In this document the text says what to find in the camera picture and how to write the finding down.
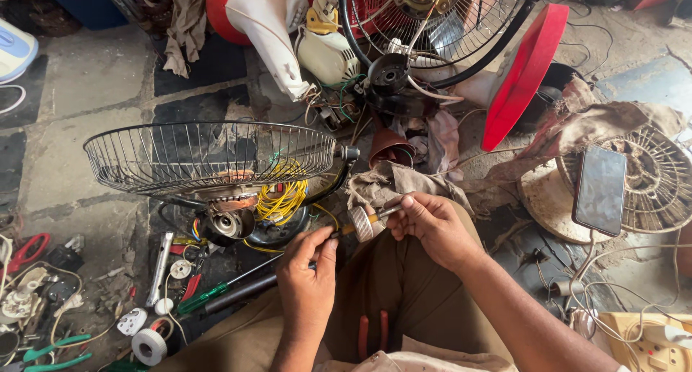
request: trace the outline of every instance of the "wire mesh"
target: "wire mesh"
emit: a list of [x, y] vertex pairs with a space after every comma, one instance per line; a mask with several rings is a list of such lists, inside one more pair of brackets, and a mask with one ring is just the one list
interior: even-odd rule
[[312, 129], [227, 120], [111, 130], [84, 150], [99, 183], [163, 195], [305, 180], [332, 167], [335, 146]]
[[[411, 66], [438, 68], [468, 58], [506, 29], [521, 2], [456, 0], [450, 10], [428, 20], [413, 46]], [[350, 0], [350, 6], [351, 27], [358, 27], [382, 54], [407, 49], [422, 22], [393, 0]]]

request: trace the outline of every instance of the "man's right hand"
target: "man's right hand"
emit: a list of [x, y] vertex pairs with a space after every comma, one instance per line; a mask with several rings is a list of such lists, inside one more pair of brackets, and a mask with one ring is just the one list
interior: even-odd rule
[[406, 234], [418, 237], [431, 259], [452, 272], [467, 260], [485, 254], [444, 198], [410, 192], [388, 201], [385, 208], [399, 203], [403, 209], [387, 220], [395, 240], [401, 241]]

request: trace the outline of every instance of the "wire fan guard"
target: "wire fan guard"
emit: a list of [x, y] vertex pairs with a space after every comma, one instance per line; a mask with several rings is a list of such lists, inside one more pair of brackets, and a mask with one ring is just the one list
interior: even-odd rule
[[[506, 29], [522, 1], [440, 0], [413, 47], [411, 66], [438, 68], [469, 57]], [[382, 54], [405, 51], [423, 22], [421, 13], [432, 4], [433, 0], [349, 0], [351, 27]]]
[[332, 167], [335, 145], [312, 129], [226, 120], [115, 129], [84, 150], [101, 184], [164, 195], [305, 180]]
[[[644, 126], [598, 145], [627, 156], [623, 229], [665, 233], [692, 219], [692, 164], [662, 132]], [[567, 189], [574, 192], [581, 155], [571, 152], [556, 161]]]

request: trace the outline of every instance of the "phone screen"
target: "phone screen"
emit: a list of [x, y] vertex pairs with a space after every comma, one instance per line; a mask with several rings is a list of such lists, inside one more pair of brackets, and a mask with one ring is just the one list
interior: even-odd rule
[[607, 235], [619, 235], [626, 174], [625, 155], [597, 146], [587, 148], [582, 155], [572, 208], [575, 223]]

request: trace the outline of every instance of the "green wire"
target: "green wire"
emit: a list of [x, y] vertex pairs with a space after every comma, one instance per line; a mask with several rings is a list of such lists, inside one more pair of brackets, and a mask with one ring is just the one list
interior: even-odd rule
[[346, 89], [346, 87], [351, 83], [351, 81], [358, 80], [361, 76], [362, 76], [362, 77], [365, 77], [365, 74], [358, 74], [358, 75], [356, 75], [356, 76], [354, 76], [354, 77], [351, 77], [349, 80], [346, 80], [346, 81], [341, 82], [341, 83], [321, 84], [322, 87], [333, 87], [333, 86], [335, 86], [335, 85], [341, 85], [341, 89], [339, 90], [339, 111], [341, 111], [341, 113], [343, 114], [343, 116], [345, 116], [346, 118], [348, 118], [348, 120], [350, 120], [351, 123], [355, 123], [355, 121], [354, 121], [350, 116], [348, 116], [348, 114], [346, 114], [346, 113], [344, 112], [344, 109], [343, 109], [344, 89]]

